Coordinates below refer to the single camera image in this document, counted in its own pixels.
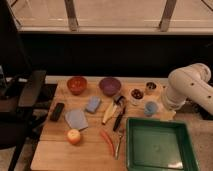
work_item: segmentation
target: black wall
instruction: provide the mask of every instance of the black wall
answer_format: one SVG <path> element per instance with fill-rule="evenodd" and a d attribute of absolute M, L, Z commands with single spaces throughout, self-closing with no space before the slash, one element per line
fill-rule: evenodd
<path fill-rule="evenodd" d="M 213 36 L 21 34 L 34 68 L 50 75 L 167 77 L 204 62 L 213 71 Z"/>

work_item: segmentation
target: black chair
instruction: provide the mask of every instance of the black chair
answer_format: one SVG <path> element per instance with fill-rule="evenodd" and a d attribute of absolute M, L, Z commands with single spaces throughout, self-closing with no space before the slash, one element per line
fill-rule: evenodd
<path fill-rule="evenodd" d="M 0 149 L 15 147 L 8 169 L 13 171 L 26 137 L 46 117 L 36 120 L 33 116 L 46 71 L 33 70 L 6 0 L 0 1 L 0 65 L 5 73 L 0 70 Z"/>

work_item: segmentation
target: green tray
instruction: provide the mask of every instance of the green tray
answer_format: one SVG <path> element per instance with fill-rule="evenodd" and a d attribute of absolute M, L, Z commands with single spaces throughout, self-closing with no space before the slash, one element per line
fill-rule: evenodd
<path fill-rule="evenodd" d="M 185 123 L 128 118 L 129 171 L 198 171 Z"/>

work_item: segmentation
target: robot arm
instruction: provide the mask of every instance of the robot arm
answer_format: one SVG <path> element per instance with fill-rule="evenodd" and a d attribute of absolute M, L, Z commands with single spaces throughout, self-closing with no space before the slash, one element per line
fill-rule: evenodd
<path fill-rule="evenodd" d="M 207 84 L 210 78 L 210 69 L 202 63 L 172 71 L 168 87 L 161 96 L 163 105 L 169 110 L 177 110 L 189 98 L 213 115 L 213 88 Z"/>

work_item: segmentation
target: small container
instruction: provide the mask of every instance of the small container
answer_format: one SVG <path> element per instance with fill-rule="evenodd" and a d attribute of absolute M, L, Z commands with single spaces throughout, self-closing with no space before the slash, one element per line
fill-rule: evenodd
<path fill-rule="evenodd" d="M 80 95 L 87 87 L 87 80 L 82 76 L 74 76 L 67 81 L 67 87 L 73 95 Z"/>
<path fill-rule="evenodd" d="M 153 102 L 153 101 L 149 101 L 145 104 L 145 108 L 144 108 L 144 114 L 146 116 L 152 116 L 154 114 L 156 114 L 158 111 L 158 105 L 157 103 Z"/>
<path fill-rule="evenodd" d="M 154 82 L 148 82 L 146 83 L 146 94 L 147 95 L 151 95 L 153 94 L 153 92 L 155 91 L 155 89 L 157 88 L 157 85 Z"/>
<path fill-rule="evenodd" d="M 143 92 L 139 89 L 133 89 L 130 94 L 130 102 L 134 106 L 138 106 L 143 99 Z"/>

